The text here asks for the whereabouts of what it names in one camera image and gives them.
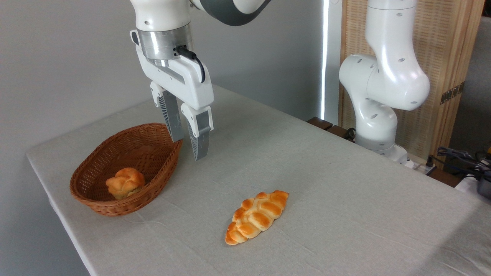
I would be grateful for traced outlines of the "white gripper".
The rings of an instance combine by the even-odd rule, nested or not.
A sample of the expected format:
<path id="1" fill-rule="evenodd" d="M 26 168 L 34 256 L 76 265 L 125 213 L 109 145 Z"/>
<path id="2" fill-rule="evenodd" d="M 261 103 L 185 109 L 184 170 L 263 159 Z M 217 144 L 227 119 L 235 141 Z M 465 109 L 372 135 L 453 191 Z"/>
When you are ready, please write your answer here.
<path id="1" fill-rule="evenodd" d="M 205 64 L 183 55 L 155 65 L 142 51 L 142 39 L 137 30 L 130 32 L 140 65 L 146 77 L 152 80 L 150 89 L 154 104 L 165 119 L 167 130 L 177 142 L 184 137 L 177 98 L 183 101 L 181 111 L 189 129 L 196 161 L 204 158 L 209 149 L 210 132 L 213 131 L 211 103 L 214 101 L 211 78 Z"/>

